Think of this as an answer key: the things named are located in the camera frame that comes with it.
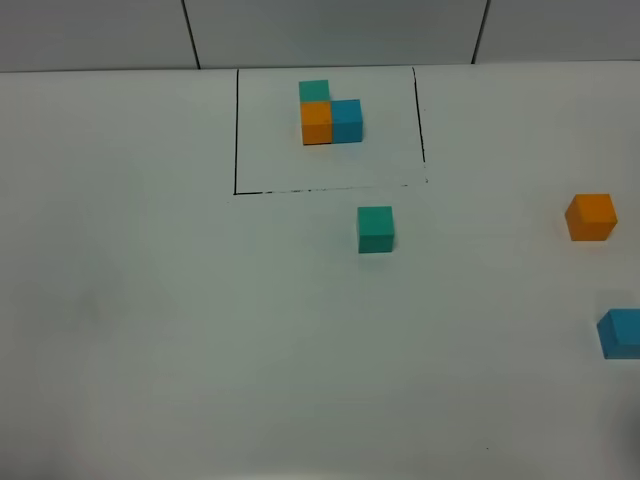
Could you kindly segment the template blue cube block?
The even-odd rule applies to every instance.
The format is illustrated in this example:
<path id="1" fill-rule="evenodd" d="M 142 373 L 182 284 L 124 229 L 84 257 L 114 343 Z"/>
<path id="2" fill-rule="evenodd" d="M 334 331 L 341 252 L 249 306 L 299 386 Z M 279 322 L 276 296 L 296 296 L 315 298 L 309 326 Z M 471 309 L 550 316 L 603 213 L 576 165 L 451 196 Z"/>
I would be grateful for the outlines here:
<path id="1" fill-rule="evenodd" d="M 363 115 L 359 99 L 332 101 L 331 115 L 334 144 L 363 140 Z"/>

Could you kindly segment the template orange cube block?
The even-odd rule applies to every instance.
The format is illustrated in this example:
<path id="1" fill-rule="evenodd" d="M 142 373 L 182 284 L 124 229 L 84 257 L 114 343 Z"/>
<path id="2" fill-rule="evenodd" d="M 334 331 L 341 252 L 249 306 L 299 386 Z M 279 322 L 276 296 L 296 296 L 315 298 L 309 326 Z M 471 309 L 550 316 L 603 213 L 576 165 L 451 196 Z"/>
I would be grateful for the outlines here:
<path id="1" fill-rule="evenodd" d="M 301 134 L 304 145 L 331 144 L 333 120 L 331 102 L 302 102 L 300 104 Z"/>

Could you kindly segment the template green cube block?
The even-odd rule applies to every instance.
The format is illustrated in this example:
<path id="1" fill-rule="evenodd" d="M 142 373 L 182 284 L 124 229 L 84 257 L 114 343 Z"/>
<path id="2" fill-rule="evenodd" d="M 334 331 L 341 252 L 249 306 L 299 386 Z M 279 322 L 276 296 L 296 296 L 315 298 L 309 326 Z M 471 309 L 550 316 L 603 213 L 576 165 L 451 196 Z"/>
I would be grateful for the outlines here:
<path id="1" fill-rule="evenodd" d="M 298 86 L 301 103 L 329 102 L 331 100 L 328 80 L 300 81 Z"/>

